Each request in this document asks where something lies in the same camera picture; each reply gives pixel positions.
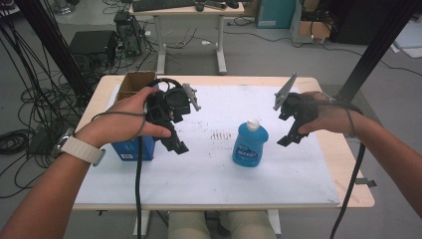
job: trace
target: bottle label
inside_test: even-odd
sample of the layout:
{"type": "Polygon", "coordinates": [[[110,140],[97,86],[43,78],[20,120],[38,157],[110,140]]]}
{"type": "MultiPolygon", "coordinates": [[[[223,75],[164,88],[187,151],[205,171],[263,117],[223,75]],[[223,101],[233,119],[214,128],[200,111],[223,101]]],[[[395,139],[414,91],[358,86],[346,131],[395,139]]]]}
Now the bottle label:
{"type": "Polygon", "coordinates": [[[240,144],[236,148],[236,154],[240,157],[239,159],[242,159],[245,161],[258,159],[258,154],[254,150],[252,150],[251,148],[243,144],[240,144]]]}

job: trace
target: white watch strap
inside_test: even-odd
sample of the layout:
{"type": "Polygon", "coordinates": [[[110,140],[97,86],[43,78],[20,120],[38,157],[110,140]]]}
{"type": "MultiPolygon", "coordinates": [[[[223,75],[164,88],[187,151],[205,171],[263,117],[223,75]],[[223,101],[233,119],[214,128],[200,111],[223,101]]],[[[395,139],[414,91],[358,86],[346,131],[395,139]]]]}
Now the white watch strap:
{"type": "Polygon", "coordinates": [[[100,163],[105,154],[104,150],[100,150],[72,136],[62,146],[62,151],[92,163],[94,166],[100,163]]]}

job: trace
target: desk leg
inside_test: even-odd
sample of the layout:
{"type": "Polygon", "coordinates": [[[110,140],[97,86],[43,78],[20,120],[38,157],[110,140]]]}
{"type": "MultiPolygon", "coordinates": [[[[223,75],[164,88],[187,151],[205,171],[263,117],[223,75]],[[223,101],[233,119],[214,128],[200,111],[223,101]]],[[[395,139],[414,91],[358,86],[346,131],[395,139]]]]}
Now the desk leg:
{"type": "Polygon", "coordinates": [[[218,71],[220,75],[226,75],[226,60],[224,59],[223,51],[223,29],[224,29],[224,16],[218,17],[219,28],[218,28],[218,43],[217,43],[217,61],[218,61],[218,71]]]}
{"type": "Polygon", "coordinates": [[[280,226],[279,210],[267,210],[268,219],[273,226],[274,233],[278,239],[282,238],[282,227],[280,226]]]}
{"type": "MultiPolygon", "coordinates": [[[[148,223],[149,223],[149,214],[151,211],[142,210],[142,215],[140,218],[140,238],[145,238],[146,233],[148,230],[148,223]]],[[[134,229],[133,229],[133,236],[137,235],[137,217],[136,222],[134,223],[134,229]]]]}
{"type": "Polygon", "coordinates": [[[162,43],[161,36],[161,21],[158,16],[154,16],[155,32],[158,41],[158,61],[157,61],[157,75],[164,75],[165,68],[165,44],[162,43]]]}

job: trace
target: black pole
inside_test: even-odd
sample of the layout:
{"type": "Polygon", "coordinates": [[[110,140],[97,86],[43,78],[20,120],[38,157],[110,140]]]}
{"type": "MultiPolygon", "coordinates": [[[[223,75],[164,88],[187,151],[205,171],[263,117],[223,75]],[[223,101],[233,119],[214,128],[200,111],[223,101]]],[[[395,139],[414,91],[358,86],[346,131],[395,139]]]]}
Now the black pole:
{"type": "Polygon", "coordinates": [[[421,0],[399,0],[338,92],[337,98],[351,102],[378,62],[393,44],[421,4],[421,0]]]}
{"type": "Polygon", "coordinates": [[[15,0],[15,2],[70,84],[80,107],[87,106],[93,90],[85,81],[69,51],[68,44],[40,0],[15,0]]]}

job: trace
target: keyboard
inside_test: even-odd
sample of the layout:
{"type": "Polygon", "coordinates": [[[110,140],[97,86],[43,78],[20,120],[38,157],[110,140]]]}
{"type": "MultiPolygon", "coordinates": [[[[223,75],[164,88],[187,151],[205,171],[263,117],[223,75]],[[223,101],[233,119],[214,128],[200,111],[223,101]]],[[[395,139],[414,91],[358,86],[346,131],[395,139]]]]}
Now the keyboard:
{"type": "Polygon", "coordinates": [[[192,6],[195,6],[195,0],[139,0],[132,2],[133,12],[192,6]]]}

